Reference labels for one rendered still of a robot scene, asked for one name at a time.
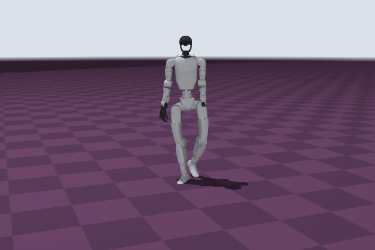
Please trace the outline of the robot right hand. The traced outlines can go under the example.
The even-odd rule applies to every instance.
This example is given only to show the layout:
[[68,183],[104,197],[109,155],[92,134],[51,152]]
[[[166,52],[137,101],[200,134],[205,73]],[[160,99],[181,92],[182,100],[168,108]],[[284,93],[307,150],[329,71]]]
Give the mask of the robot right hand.
[[159,117],[160,117],[161,120],[163,120],[164,122],[167,122],[166,119],[165,119],[165,117],[166,117],[167,119],[169,119],[169,118],[167,117],[167,115],[166,115],[166,109],[167,109],[167,107],[168,107],[168,103],[166,102],[166,103],[164,104],[164,107],[161,106],[161,110],[160,110],[160,115],[159,115]]

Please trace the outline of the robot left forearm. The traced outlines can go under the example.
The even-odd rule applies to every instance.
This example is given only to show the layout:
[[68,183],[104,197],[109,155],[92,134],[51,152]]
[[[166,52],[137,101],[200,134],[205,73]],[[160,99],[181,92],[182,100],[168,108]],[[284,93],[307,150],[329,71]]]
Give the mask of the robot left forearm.
[[200,105],[202,102],[205,102],[206,105],[206,80],[205,80],[205,87],[201,87],[200,91]]

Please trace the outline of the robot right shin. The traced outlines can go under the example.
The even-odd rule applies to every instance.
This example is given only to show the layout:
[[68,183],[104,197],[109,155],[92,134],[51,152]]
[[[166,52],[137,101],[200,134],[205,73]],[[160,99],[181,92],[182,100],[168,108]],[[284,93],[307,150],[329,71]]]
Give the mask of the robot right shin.
[[187,169],[186,169],[186,160],[187,160],[187,151],[186,148],[181,148],[179,143],[176,143],[176,155],[178,162],[180,164],[180,169],[182,172],[182,176],[187,176]]

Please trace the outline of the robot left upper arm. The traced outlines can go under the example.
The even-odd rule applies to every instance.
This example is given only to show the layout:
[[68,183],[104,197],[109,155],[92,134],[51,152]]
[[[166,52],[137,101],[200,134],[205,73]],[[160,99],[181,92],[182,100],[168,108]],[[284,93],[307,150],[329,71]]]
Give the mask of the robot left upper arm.
[[206,77],[206,61],[205,59],[197,58],[199,68],[199,78],[198,80],[198,86],[199,87],[205,87],[205,77]]

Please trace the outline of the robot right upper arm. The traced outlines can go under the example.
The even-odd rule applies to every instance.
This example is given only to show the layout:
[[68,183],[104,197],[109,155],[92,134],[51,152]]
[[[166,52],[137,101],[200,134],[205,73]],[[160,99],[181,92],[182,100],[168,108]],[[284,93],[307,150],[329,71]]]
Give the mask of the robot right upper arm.
[[164,86],[165,87],[169,87],[171,88],[172,85],[173,85],[173,81],[171,81],[171,78],[172,78],[172,67],[175,65],[175,58],[174,59],[168,59],[166,61],[166,67],[165,67],[165,84]]

